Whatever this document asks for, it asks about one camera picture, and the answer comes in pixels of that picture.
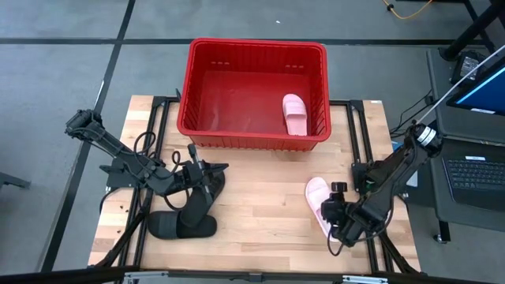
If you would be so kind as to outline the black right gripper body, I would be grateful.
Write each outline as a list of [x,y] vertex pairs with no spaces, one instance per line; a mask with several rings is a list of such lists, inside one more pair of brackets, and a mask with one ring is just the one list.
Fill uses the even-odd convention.
[[346,201],[347,183],[331,183],[331,200],[340,202],[339,223],[330,223],[330,237],[347,247],[385,231],[385,190],[368,189],[357,201]]

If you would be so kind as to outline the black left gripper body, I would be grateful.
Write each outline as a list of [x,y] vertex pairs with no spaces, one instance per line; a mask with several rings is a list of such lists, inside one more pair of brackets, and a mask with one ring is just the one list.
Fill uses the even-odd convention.
[[211,204],[213,202],[209,189],[211,164],[199,158],[195,144],[189,144],[188,151],[191,160],[184,163],[182,170],[178,174],[176,188],[186,190],[200,187],[202,188],[206,203]]

